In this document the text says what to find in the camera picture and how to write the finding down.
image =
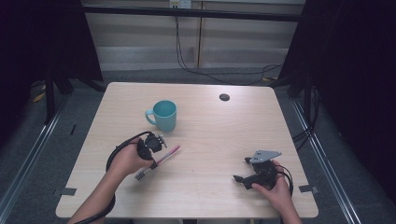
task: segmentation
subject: human arm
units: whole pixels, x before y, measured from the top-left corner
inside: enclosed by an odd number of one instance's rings
[[[149,167],[153,163],[153,161],[145,161],[137,155],[136,143],[139,140],[140,138],[136,138],[131,142],[132,144],[117,154],[95,190],[67,223],[79,222],[105,210],[120,183],[127,175],[135,173],[142,167]],[[104,222],[105,218],[102,217],[93,223]]]
[[[276,167],[278,171],[283,172],[279,166]],[[252,184],[255,190],[261,193],[270,204],[279,212],[285,224],[300,224],[302,223],[293,201],[291,200],[289,186],[286,183],[285,176],[278,174],[276,177],[276,185],[273,189],[269,190],[259,184]]]

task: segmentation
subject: black cable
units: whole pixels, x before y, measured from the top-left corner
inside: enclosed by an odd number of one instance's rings
[[[335,24],[336,24],[337,19],[338,19],[338,17],[339,17],[340,11],[342,10],[342,8],[343,8],[343,6],[344,6],[344,3],[345,3],[345,0],[343,0],[343,1],[341,2],[340,7],[337,9],[337,12],[335,13],[334,20],[333,20],[333,22],[332,22],[332,27],[331,27],[331,29],[330,29],[329,35],[328,35],[327,38],[326,38],[326,41],[325,41],[324,47],[323,47],[323,49],[322,49],[322,52],[320,53],[320,56],[319,56],[320,59],[323,58],[323,55],[324,55],[324,53],[325,53],[325,51],[326,51],[326,48],[327,48],[328,45],[329,45],[330,38],[331,38],[331,36],[332,36],[332,33],[333,33],[333,30],[334,30]],[[314,123],[313,123],[311,126],[314,126],[314,125],[315,125],[315,122],[316,122],[316,119],[317,119],[317,114],[318,114],[318,105],[319,105],[319,100],[317,101],[316,116],[314,117],[314,121],[313,121]],[[300,134],[307,133],[307,130],[308,130],[308,129],[304,130],[304,131],[303,131],[302,133],[300,133]],[[306,142],[306,140],[311,136],[311,133],[312,133],[312,132],[313,132],[313,127],[311,128],[311,130],[310,130],[310,132],[309,132],[307,138],[306,138],[306,139],[304,140],[304,142],[298,147],[297,151],[303,146],[303,144]]]
[[[284,170],[286,170],[288,172],[288,174],[286,174],[285,172],[278,171],[279,174],[284,175],[288,179],[288,181],[289,181],[289,193],[290,193],[290,197],[291,197],[293,195],[293,190],[294,190],[293,178],[291,176],[291,173],[286,167],[284,167],[282,165],[276,165],[276,167],[277,166],[278,167],[282,167]],[[280,218],[280,224],[283,224],[282,217]]]
[[[304,138],[304,141],[296,148],[297,151],[299,151],[303,147],[303,145],[306,143],[306,141],[312,136],[312,133],[314,132],[314,129],[315,129],[315,125],[318,120],[318,110],[319,110],[320,100],[319,100],[317,89],[314,86],[312,88],[314,89],[314,97],[312,98],[312,104],[315,108],[315,115],[314,115],[314,118],[312,120],[310,120],[311,125],[308,128],[306,128],[301,133],[292,137],[294,143],[296,143]]]
[[[144,134],[149,134],[151,132],[143,132],[140,134],[135,135],[134,137],[124,141],[123,143],[121,143],[119,146],[116,147],[116,149],[113,150],[113,152],[110,154],[110,156],[108,157],[107,160],[107,164],[106,164],[106,172],[108,171],[108,169],[110,168],[111,162],[113,162],[114,158],[117,156],[117,154],[125,147],[127,147],[128,145],[131,144],[131,141],[133,141],[134,139],[144,135]],[[105,217],[108,213],[111,212],[111,210],[113,210],[114,205],[116,204],[116,195],[113,195],[113,198],[111,199],[110,204],[107,206],[107,208],[105,208],[105,210],[103,210],[102,212],[92,216],[92,217],[87,217],[79,222],[76,222],[76,224],[88,224],[88,223],[92,223],[96,220],[98,220],[99,218]]]
[[[250,86],[253,84],[256,84],[258,82],[260,82],[263,78],[264,78],[264,73],[269,72],[279,66],[281,66],[282,64],[269,64],[264,66],[264,68],[260,71],[260,72],[251,72],[251,73],[236,73],[236,72],[231,72],[231,73],[203,73],[203,72],[197,72],[197,71],[192,71],[190,70],[190,68],[185,64],[184,59],[183,59],[183,55],[181,53],[181,44],[180,44],[180,35],[179,35],[179,29],[178,29],[178,17],[175,16],[175,23],[176,23],[176,37],[177,37],[177,63],[178,65],[186,72],[189,73],[193,73],[195,75],[200,75],[200,76],[207,76],[207,77],[211,77],[213,79],[215,79],[216,81],[228,84],[228,85],[237,85],[237,86]],[[258,78],[257,80],[254,80],[250,83],[232,83],[232,82],[227,82],[224,80],[221,80],[219,78],[216,77],[212,77],[215,75],[261,75],[260,78]]]

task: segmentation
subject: wire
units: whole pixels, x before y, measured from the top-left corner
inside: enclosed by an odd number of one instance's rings
[[[278,173],[284,175],[284,176],[289,180],[289,192],[290,192],[290,196],[292,196],[292,195],[293,195],[293,189],[294,189],[294,186],[293,186],[293,177],[291,176],[290,171],[289,171],[286,167],[284,167],[284,166],[282,166],[282,165],[276,165],[276,167],[277,167],[277,166],[278,166],[278,167],[282,167],[284,170],[286,170],[286,171],[288,172],[288,175],[287,175],[285,172],[279,172],[279,171],[278,171]]]
[[[130,142],[131,142],[132,140],[134,140],[134,139],[136,139],[137,137],[142,136],[142,135],[144,135],[144,134],[146,134],[146,133],[151,133],[151,132],[143,132],[143,133],[140,133],[140,134],[138,134],[138,135],[135,135],[134,137],[132,137],[132,138],[130,138],[130,139],[124,141],[124,142],[121,143],[119,146],[117,146],[116,149],[113,150],[113,152],[110,154],[110,156],[109,156],[108,159],[107,159],[106,172],[107,172],[108,169],[110,168],[111,162],[113,162],[113,160],[114,160],[114,158],[116,157],[116,155],[117,155],[123,148],[125,148],[125,147],[128,146],[128,145],[130,145],[130,144],[131,144]],[[115,204],[116,204],[116,195],[114,194],[114,195],[113,195],[113,198],[111,199],[110,204],[107,206],[107,208],[105,208],[105,210],[103,210],[102,212],[100,212],[100,213],[98,213],[98,214],[96,214],[96,215],[93,215],[93,216],[91,216],[91,217],[87,217],[87,218],[85,218],[85,219],[83,219],[83,220],[81,220],[81,221],[79,221],[79,222],[76,222],[76,224],[92,223],[92,222],[98,220],[98,219],[101,218],[101,217],[105,217],[108,213],[111,212],[111,210],[113,210]]]
[[[311,102],[315,108],[315,115],[314,115],[314,118],[312,120],[310,120],[311,125],[309,127],[307,127],[305,130],[303,130],[301,133],[298,133],[297,135],[292,137],[294,143],[300,141],[301,139],[304,139],[304,141],[296,148],[297,151],[299,151],[303,147],[303,145],[306,143],[306,141],[312,136],[312,133],[314,132],[314,129],[315,129],[315,125],[318,120],[318,110],[319,110],[319,105],[320,105],[320,99],[319,99],[318,90],[316,89],[316,87],[313,86],[312,89],[314,90],[314,97],[312,98]]]
[[[203,73],[203,72],[198,72],[198,71],[192,71],[190,68],[185,64],[183,55],[181,53],[181,44],[180,44],[180,35],[179,35],[179,28],[178,28],[178,17],[175,16],[175,23],[176,23],[176,37],[177,37],[177,63],[178,65],[186,72],[193,73],[195,75],[200,75],[200,76],[206,76],[210,77],[212,79],[215,79],[216,81],[228,84],[228,85],[237,85],[237,86],[250,86],[253,84],[256,84],[264,78],[264,73],[269,72],[282,64],[269,64],[264,66],[264,68],[260,72],[251,72],[251,73],[237,73],[237,72],[231,72],[231,73]],[[228,82],[222,79],[219,79],[217,77],[213,77],[215,75],[261,75],[260,78],[257,78],[254,81],[251,81],[249,83],[232,83]]]

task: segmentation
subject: teal mug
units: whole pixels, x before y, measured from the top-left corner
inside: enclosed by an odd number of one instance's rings
[[[175,103],[168,100],[162,100],[155,106],[146,111],[146,119],[152,125],[157,126],[160,131],[171,132],[176,127],[177,107]]]

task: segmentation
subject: wooden table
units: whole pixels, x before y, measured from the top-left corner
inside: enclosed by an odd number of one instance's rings
[[[222,93],[230,95],[221,101]],[[92,122],[56,214],[71,217],[105,173],[115,146],[143,131],[161,133],[145,111],[162,100],[177,104],[177,126],[163,133],[168,145],[153,154],[159,159],[176,145],[180,150],[141,180],[130,175],[116,192],[108,217],[119,218],[263,218],[277,212],[255,190],[246,190],[233,175],[254,175],[245,157],[257,149],[282,152],[276,160],[294,180],[293,200],[301,217],[318,208],[276,95],[266,87],[111,83]]]

